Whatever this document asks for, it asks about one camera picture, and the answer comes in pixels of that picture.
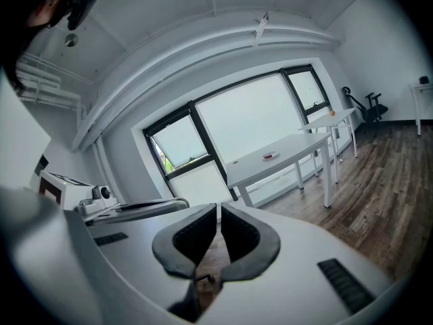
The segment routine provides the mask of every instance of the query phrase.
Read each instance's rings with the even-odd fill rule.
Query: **ceiling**
[[[64,38],[70,33],[64,18],[57,27],[39,35],[29,52],[93,82],[138,43],[189,19],[236,9],[277,9],[318,20],[332,1],[335,0],[98,0],[75,31],[79,36],[75,47],[64,45]]]

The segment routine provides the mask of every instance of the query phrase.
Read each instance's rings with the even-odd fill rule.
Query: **white table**
[[[433,90],[433,83],[410,85],[413,98],[413,106],[415,107],[415,124],[417,125],[418,136],[421,136],[421,118],[419,117],[418,94],[423,90]]]
[[[268,146],[249,153],[233,162],[226,164],[227,186],[237,187],[244,203],[254,207],[246,187],[266,178],[290,165],[295,165],[298,186],[304,187],[300,172],[299,160],[317,149],[321,150],[324,174],[325,207],[331,205],[331,161],[327,149],[327,139],[330,133],[309,133],[288,135]],[[279,155],[269,160],[263,160],[263,155],[269,152],[279,152]]]
[[[358,157],[357,150],[357,141],[355,139],[355,130],[353,129],[353,123],[350,115],[356,110],[356,108],[349,108],[348,110],[337,111],[335,115],[325,114],[324,116],[319,117],[315,121],[301,127],[299,130],[313,130],[317,132],[320,127],[325,127],[327,132],[331,132],[331,142],[332,142],[332,150],[334,151],[334,169],[336,172],[336,183],[338,183],[338,166],[337,166],[337,155],[340,155],[340,151],[338,149],[337,135],[336,129],[340,127],[346,127],[349,129],[349,133],[352,134],[353,137],[353,147],[355,149],[355,158]],[[317,175],[317,167],[316,160],[314,154],[312,155],[314,168]]]

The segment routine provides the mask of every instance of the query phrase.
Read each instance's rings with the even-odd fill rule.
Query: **black window frame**
[[[324,102],[321,102],[320,104],[317,104],[313,106],[312,108],[309,108],[308,110],[304,109],[303,103],[298,95],[298,92],[296,91],[296,88],[294,87],[292,81],[289,78],[290,74],[296,74],[301,72],[310,72],[313,76],[313,78],[316,80],[317,85],[319,86],[319,89],[323,95]],[[161,173],[161,176],[164,178],[168,188],[170,189],[173,196],[176,196],[175,190],[173,189],[173,186],[170,183],[170,180],[178,177],[188,171],[194,170],[197,167],[200,167],[206,163],[209,163],[210,161],[214,161],[217,165],[221,176],[224,179],[224,182],[227,185],[227,174],[225,172],[224,166],[217,154],[217,151],[215,150],[209,134],[206,130],[206,128],[203,125],[202,120],[200,119],[200,115],[198,114],[196,104],[206,100],[208,98],[211,98],[212,96],[218,95],[219,93],[226,91],[228,89],[231,89],[233,87],[237,87],[238,85],[242,85],[244,83],[254,81],[256,79],[260,79],[262,77],[271,76],[272,74],[280,74],[284,81],[286,82],[286,85],[288,86],[289,95],[291,95],[294,98],[296,108],[301,113],[302,122],[304,125],[307,125],[309,123],[308,115],[317,112],[318,110],[321,110],[322,108],[328,107],[330,110],[332,110],[331,103],[329,102],[329,98],[326,94],[325,88],[323,87],[319,76],[317,76],[317,73],[315,72],[315,69],[311,64],[308,65],[302,65],[302,66],[295,66],[291,68],[280,68],[279,70],[274,70],[262,74],[258,74],[253,77],[249,77],[247,79],[243,79],[241,81],[226,85],[224,87],[221,87],[220,89],[217,89],[215,91],[212,91],[210,93],[207,93],[206,95],[203,95],[199,97],[198,99],[192,100],[188,102],[186,105],[174,110],[170,114],[166,115],[165,117],[161,118],[160,120],[156,121],[154,124],[150,125],[148,128],[143,129],[143,134],[145,136],[147,145],[150,149],[150,152],[156,162],[157,165],[159,165],[159,170]],[[156,147],[154,145],[154,141],[152,141],[152,136],[155,135],[157,132],[163,130],[167,126],[176,123],[177,121],[181,120],[182,118],[185,118],[186,116],[190,116],[192,119],[193,124],[195,125],[195,128],[197,129],[198,135],[202,139],[202,142],[204,144],[204,147],[207,151],[206,156],[202,156],[198,158],[196,161],[186,164],[182,167],[179,167],[178,169],[174,170],[171,173],[166,173],[165,165],[162,164],[161,158],[159,156],[159,153],[156,150]],[[230,195],[233,198],[234,201],[237,201],[237,196],[234,191],[234,189],[229,189]]]

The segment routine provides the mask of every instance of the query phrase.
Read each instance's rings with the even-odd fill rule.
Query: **wooden floor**
[[[433,224],[433,126],[423,126],[420,137],[414,126],[363,127],[357,143],[358,158],[352,145],[340,155],[329,209],[323,207],[321,174],[262,209],[325,228],[398,280],[415,269]],[[219,292],[219,271],[228,264],[218,233],[198,266],[198,275],[217,278],[215,288],[198,284],[202,309]]]

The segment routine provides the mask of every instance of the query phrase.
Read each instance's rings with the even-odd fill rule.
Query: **white wall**
[[[157,91],[141,99],[134,109],[122,114],[103,134],[108,160],[125,200],[139,202],[169,196],[141,129],[188,101],[230,83],[284,66],[310,63],[313,63],[333,108],[346,108],[346,98],[338,88],[350,86],[350,83],[333,53],[293,49],[287,45],[227,53],[192,66],[158,86]]]
[[[51,137],[44,151],[49,164],[48,172],[59,173],[90,184],[102,184],[102,178],[89,148],[86,152],[72,153],[70,146],[76,133],[76,113],[44,104],[25,102],[28,111]]]
[[[327,30],[343,40],[335,55],[346,71],[354,96],[382,93],[389,107],[384,121],[415,118],[409,83],[433,71],[427,50],[405,13],[393,0],[356,0]],[[433,118],[433,93],[420,96],[421,119]]]

